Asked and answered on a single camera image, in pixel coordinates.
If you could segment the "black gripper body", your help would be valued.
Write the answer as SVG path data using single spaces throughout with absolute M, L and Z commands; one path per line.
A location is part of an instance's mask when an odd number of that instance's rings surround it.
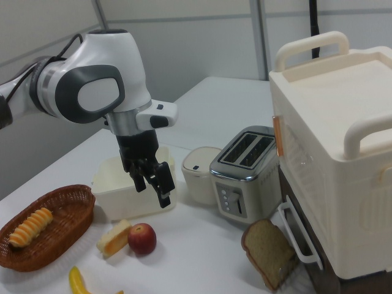
M 153 174 L 159 147 L 155 130 L 132 136 L 117 136 L 124 170 L 128 173 Z

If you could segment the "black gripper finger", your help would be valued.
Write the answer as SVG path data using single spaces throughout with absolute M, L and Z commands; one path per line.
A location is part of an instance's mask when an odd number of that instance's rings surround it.
M 168 207 L 171 204 L 170 192 L 175 189 L 169 164 L 167 162 L 149 164 L 146 179 L 156 191 L 160 207 Z
M 131 178 L 134 181 L 135 189 L 137 192 L 141 192 L 146 189 L 143 170 L 137 161 L 133 161 L 131 163 Z

